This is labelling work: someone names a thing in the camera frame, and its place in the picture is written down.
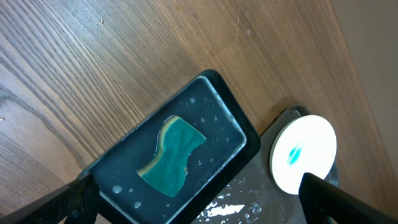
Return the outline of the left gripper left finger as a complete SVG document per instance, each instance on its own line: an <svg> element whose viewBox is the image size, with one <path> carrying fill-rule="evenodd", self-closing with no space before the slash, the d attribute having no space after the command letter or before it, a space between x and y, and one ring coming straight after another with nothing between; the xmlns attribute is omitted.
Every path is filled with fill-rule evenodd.
<svg viewBox="0 0 398 224"><path fill-rule="evenodd" d="M2 217L1 223L95 223L99 199L94 175L86 174Z"/></svg>

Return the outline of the green yellow sponge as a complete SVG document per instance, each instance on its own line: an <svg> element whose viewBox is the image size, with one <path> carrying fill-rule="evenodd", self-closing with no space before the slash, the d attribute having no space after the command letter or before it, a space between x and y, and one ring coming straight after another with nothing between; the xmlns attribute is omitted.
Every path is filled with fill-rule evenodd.
<svg viewBox="0 0 398 224"><path fill-rule="evenodd" d="M206 137L177 115L162 125L156 142L156 152L137 174L160 193L174 197L185 182L185 168L190 154L206 142Z"/></svg>

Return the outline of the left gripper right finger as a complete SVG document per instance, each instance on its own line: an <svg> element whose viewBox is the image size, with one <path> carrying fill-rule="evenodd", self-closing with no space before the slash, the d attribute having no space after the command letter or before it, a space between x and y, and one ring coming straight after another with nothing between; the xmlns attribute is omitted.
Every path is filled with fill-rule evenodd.
<svg viewBox="0 0 398 224"><path fill-rule="evenodd" d="M308 224L331 223L332 221L397 224L395 218L370 207L308 172L302 177L298 196Z"/></svg>

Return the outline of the white plate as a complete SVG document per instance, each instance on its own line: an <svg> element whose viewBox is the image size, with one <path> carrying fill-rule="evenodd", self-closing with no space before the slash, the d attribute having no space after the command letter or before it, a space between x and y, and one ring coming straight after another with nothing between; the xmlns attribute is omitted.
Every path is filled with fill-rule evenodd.
<svg viewBox="0 0 398 224"><path fill-rule="evenodd" d="M271 173L285 193L297 195L305 173L325 179L334 164L336 133L317 115L296 118L283 126L271 147Z"/></svg>

